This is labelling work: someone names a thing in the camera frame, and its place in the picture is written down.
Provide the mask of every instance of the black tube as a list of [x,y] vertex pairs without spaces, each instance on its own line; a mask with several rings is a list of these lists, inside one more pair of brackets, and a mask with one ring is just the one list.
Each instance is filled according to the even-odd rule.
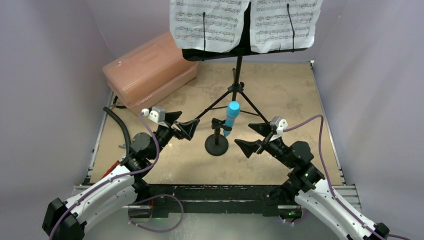
[[112,110],[110,110],[108,107],[103,107],[103,111],[105,111],[115,122],[120,126],[120,129],[123,133],[123,139],[125,140],[125,149],[126,154],[130,154],[130,144],[131,144],[131,137],[130,133],[128,132],[128,128],[125,125],[125,123],[122,121],[122,119],[116,115]]

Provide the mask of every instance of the black cable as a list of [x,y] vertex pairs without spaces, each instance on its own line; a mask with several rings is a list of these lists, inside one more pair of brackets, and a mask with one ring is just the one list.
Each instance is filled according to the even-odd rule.
[[205,61],[205,50],[206,50],[205,15],[206,15],[206,13],[203,12],[203,61]]
[[294,53],[295,52],[295,29],[293,28],[293,23],[292,23],[292,17],[290,16],[290,11],[289,11],[289,5],[287,3],[287,13],[288,13],[288,19],[290,20],[290,25],[291,25],[291,30],[293,31],[293,48],[291,49],[291,52]]
[[115,108],[117,108],[117,109],[126,109],[127,108],[126,106],[117,105],[117,101],[118,101],[118,96],[115,96],[115,98],[113,99],[113,102],[112,102],[112,104]]
[[130,144],[131,144],[131,137],[130,133],[128,132],[128,128],[125,125],[125,123],[122,121],[122,119],[116,115],[112,110],[110,110],[108,107],[103,107],[103,111],[105,111],[115,122],[120,126],[120,129],[123,133],[123,139],[125,140],[125,149],[126,154],[130,154]]

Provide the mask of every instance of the black stand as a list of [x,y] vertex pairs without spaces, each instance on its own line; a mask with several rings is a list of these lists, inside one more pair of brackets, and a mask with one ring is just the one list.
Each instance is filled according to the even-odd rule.
[[259,111],[259,109],[253,104],[253,102],[243,92],[243,90],[244,90],[243,88],[245,87],[245,83],[244,82],[239,83],[240,71],[242,69],[242,60],[243,60],[243,56],[238,56],[237,57],[237,65],[236,65],[235,68],[232,69],[232,77],[233,77],[232,85],[228,87],[228,90],[222,96],[220,96],[214,103],[212,103],[208,108],[206,108],[202,113],[200,113],[199,116],[196,117],[196,119],[200,119],[209,110],[226,108],[227,106],[215,107],[215,105],[217,105],[221,100],[223,100],[230,93],[232,93],[231,101],[235,101],[237,93],[239,93],[243,96],[244,99],[246,99],[246,101],[255,110],[256,113],[251,113],[251,112],[243,111],[243,110],[240,110],[240,112],[245,113],[245,114],[258,116],[258,117],[262,118],[263,121],[268,122],[268,120],[264,117],[264,115],[261,113],[261,111]]
[[212,118],[212,129],[214,133],[206,138],[204,142],[204,148],[206,152],[212,156],[221,156],[228,150],[228,140],[226,137],[221,135],[221,128],[225,131],[231,131],[232,128],[225,126],[225,120],[221,121],[216,118]]

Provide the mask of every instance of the table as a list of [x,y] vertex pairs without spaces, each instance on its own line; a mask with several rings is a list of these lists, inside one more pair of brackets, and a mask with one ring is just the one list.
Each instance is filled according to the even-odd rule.
[[[156,106],[167,112],[182,111],[180,122],[195,118],[207,106],[221,96],[232,83],[232,68],[235,63],[201,62],[195,79],[173,92]],[[256,107],[271,120],[282,116],[289,127],[297,125],[316,114],[323,114],[319,93],[309,64],[243,63],[240,81],[245,83],[244,92]],[[241,109],[252,112],[248,103],[240,96],[237,101]],[[228,95],[222,106],[231,100]],[[132,136],[146,132],[140,120],[127,109],[113,110],[127,125]],[[228,136],[229,149],[222,156],[209,155],[204,147],[205,139],[213,134],[211,119],[224,119],[224,109],[211,110],[205,114],[191,141],[172,139],[160,153],[156,166],[144,177],[147,183],[163,184],[282,184],[290,171],[266,152],[246,158],[234,139],[255,141],[262,137],[248,127],[249,123],[260,123],[260,117],[240,113],[235,120],[233,131]],[[155,123],[148,121],[155,130]],[[286,145],[295,141],[306,141],[315,158],[312,163],[322,172],[323,166],[318,154],[318,133],[320,121],[314,120],[305,126],[285,133]],[[90,182],[95,183],[107,169],[116,162],[125,150],[118,145],[124,143],[121,129],[107,117],[98,144],[97,154]],[[322,134],[322,155],[330,179],[334,185],[342,184],[332,141],[324,126]]]

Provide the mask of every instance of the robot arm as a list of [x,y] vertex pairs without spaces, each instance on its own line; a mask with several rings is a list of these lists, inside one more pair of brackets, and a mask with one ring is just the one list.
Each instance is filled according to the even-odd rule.
[[[199,120],[178,122],[181,114],[181,111],[165,113],[165,110],[159,107],[143,109],[142,115],[158,124],[154,136],[159,151],[173,137],[189,141],[192,139]],[[143,177],[149,172],[146,168],[152,165],[149,160],[156,158],[156,148],[150,135],[145,132],[138,133],[130,145],[130,153],[121,158],[119,165],[108,175],[76,196],[65,201],[59,198],[53,200],[47,207],[42,228],[50,236],[61,217],[62,221],[58,223],[50,239],[81,240],[85,232],[116,210],[133,203],[140,196],[152,197],[148,195],[149,185]]]
[[389,229],[383,223],[376,224],[363,216],[333,187],[330,188],[325,176],[311,163],[314,156],[307,142],[297,141],[291,146],[283,143],[281,131],[278,131],[282,125],[279,123],[283,123],[283,120],[282,117],[274,117],[271,122],[249,124],[250,128],[264,137],[262,141],[235,140],[247,158],[253,153],[261,154],[266,151],[292,169],[288,174],[289,179],[271,191],[269,197],[282,200],[283,196],[291,196],[290,200],[313,213],[340,239],[376,240],[380,239],[379,236],[386,238]]

